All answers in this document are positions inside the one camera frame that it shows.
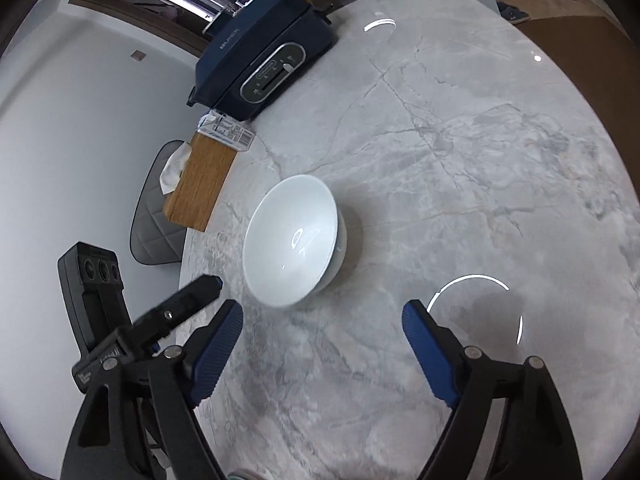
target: bowl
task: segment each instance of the bowl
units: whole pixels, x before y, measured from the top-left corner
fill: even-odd
[[[242,248],[242,269],[261,303],[284,307],[325,288],[344,260],[347,231],[322,180],[296,175],[260,202]]]

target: gray marble pattern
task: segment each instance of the gray marble pattern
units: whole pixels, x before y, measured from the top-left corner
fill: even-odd
[[[379,18],[396,27],[364,32]],[[255,120],[207,232],[187,236],[181,285],[220,275],[223,298],[245,313],[197,409],[223,470],[415,479],[449,410],[401,309],[481,273],[510,290],[454,285],[434,304],[436,322],[495,359],[540,355],[584,477],[602,478],[640,411],[640,209],[609,136],[545,53],[475,0],[359,0],[333,19],[337,44]],[[348,251],[326,290],[271,309],[244,284],[242,242],[262,197],[298,173],[333,191]],[[483,478],[499,416],[471,478]]]

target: barcode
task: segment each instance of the barcode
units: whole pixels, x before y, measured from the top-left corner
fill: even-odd
[[[240,142],[240,144],[242,144],[243,146],[249,146],[249,143],[251,142],[251,135],[242,134],[238,142]]]

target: silver screw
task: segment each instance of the silver screw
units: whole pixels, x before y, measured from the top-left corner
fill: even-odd
[[[118,360],[115,357],[109,357],[102,362],[102,368],[105,370],[113,370],[118,366]]]
[[[482,357],[482,350],[477,346],[468,346],[465,348],[465,355],[469,359],[479,359]]]
[[[167,359],[175,359],[182,353],[180,345],[171,345],[164,349],[164,357]]]
[[[535,368],[536,370],[542,370],[542,368],[545,367],[545,362],[537,355],[532,355],[529,358],[529,365],[531,366],[531,368]]]

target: gray chair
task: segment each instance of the gray chair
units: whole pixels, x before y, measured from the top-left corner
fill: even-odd
[[[182,261],[185,227],[169,222],[162,212],[165,196],[160,188],[160,173],[171,154],[182,144],[172,140],[161,149],[146,176],[138,206],[133,215],[129,247],[143,265],[172,264]]]

